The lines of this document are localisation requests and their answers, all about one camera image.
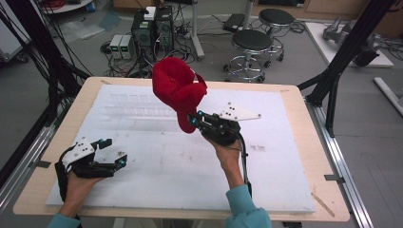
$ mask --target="blue sleeve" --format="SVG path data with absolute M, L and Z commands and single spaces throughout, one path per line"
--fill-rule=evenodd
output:
M 232 216 L 225 222 L 226 228 L 271 228 L 272 221 L 266 210 L 257 208 L 244 184 L 226 193 Z
M 79 224 L 80 221 L 77 219 L 55 214 L 48 228 L 77 228 Z

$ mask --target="wooden table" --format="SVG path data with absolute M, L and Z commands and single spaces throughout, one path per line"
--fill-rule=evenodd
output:
M 86 80 L 79 95 L 52 139 L 42 161 L 52 162 L 49 168 L 37 167 L 30 177 L 13 211 L 18 215 L 53 215 L 59 206 L 48 206 L 46 200 L 56 181 L 53 165 L 62 151 L 69 148 L 90 110 L 102 85 L 151 86 L 149 79 L 124 79 L 92 77 Z M 209 88 L 241 89 L 279 92 L 289 123 L 292 127 L 299 156 L 316 211 L 310 214 L 271 214 L 272 220 L 282 221 L 347 221 L 350 218 L 346 203 L 335 181 L 327 181 L 324 175 L 333 174 L 326 158 L 314 124 L 302 96 L 294 85 L 265 85 L 207 82 Z M 228 211 L 166 210 L 143 208 L 85 207 L 81 216 L 124 217 L 124 218 L 166 218 L 166 219 L 225 219 Z

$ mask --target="gray floor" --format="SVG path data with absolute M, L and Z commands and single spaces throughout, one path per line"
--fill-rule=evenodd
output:
M 221 13 L 239 12 L 242 7 L 222 9 Z M 209 14 L 211 12 L 207 9 L 200 13 Z M 95 13 L 76 10 L 61 15 L 60 21 L 86 18 L 83 23 L 90 26 L 98 24 L 107 16 L 111 15 L 105 10 Z M 210 22 L 214 20 L 207 16 L 201 18 L 200 29 L 208 25 L 207 29 L 199 33 L 222 32 L 220 23 Z M 68 43 L 94 75 L 103 75 L 108 70 L 100 46 L 109 41 L 113 34 L 126 34 L 130 30 L 130 20 L 114 22 L 116 27 L 109 20 L 112 25 L 110 30 L 88 40 Z M 230 35 L 201 35 L 205 58 L 189 65 L 207 81 L 223 81 L 226 74 L 222 67 L 239 54 L 232 48 L 230 39 Z M 306 31 L 302 34 L 289 32 L 280 39 L 286 48 L 284 61 L 273 61 L 266 69 L 266 84 L 298 85 L 325 69 L 326 62 Z M 62 49 L 60 40 L 55 39 L 55 42 Z M 394 63 L 394 67 L 348 67 L 343 73 L 337 96 L 335 133 L 374 227 L 403 227 L 403 118 L 373 81 L 374 77 L 382 77 L 393 92 L 402 97 L 403 62 L 396 60 L 387 51 L 383 53 Z M 32 62 L 11 62 L 0 68 L 0 167 L 3 167 L 46 107 L 47 89 L 48 85 Z M 307 95 L 311 90 L 307 88 L 302 94 Z M 18 192 L 0 215 L 1 226 L 31 227 L 35 224 L 34 227 L 45 227 L 50 217 L 17 216 L 12 213 Z M 113 218 L 84 218 L 85 227 L 112 227 L 112 224 Z M 281 224 L 276 221 L 274 226 L 281 227 Z M 343 223 L 303 222 L 303 226 L 356 227 L 353 218 Z

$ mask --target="red hat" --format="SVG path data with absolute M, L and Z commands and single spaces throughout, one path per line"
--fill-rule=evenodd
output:
M 207 94 L 207 85 L 183 60 L 168 57 L 153 67 L 152 85 L 154 94 L 165 104 L 172 107 L 178 116 L 181 130 L 186 133 L 195 131 L 187 120 L 187 114 L 196 115 L 196 107 Z

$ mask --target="round stool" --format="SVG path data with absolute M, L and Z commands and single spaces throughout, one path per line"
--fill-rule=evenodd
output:
M 254 79 L 262 83 L 265 79 L 263 67 L 258 60 L 252 58 L 252 55 L 270 52 L 272 40 L 263 32 L 246 29 L 232 36 L 232 46 L 244 52 L 245 55 L 233 58 L 224 67 L 224 70 L 228 71 L 225 82 L 230 81 L 230 76 L 235 76 L 249 83 Z
M 272 43 L 274 44 L 275 41 L 279 43 L 279 46 L 273 46 L 273 48 L 276 48 L 277 51 L 273 51 L 272 53 L 281 51 L 278 60 L 282 61 L 284 58 L 284 45 L 279 39 L 274 37 L 273 34 L 276 29 L 290 27 L 295 20 L 294 17 L 290 13 L 281 9 L 264 9 L 259 13 L 259 20 L 263 25 L 269 27 L 266 34 L 270 36 Z M 270 54 L 269 60 L 264 64 L 265 67 L 270 66 L 272 53 Z

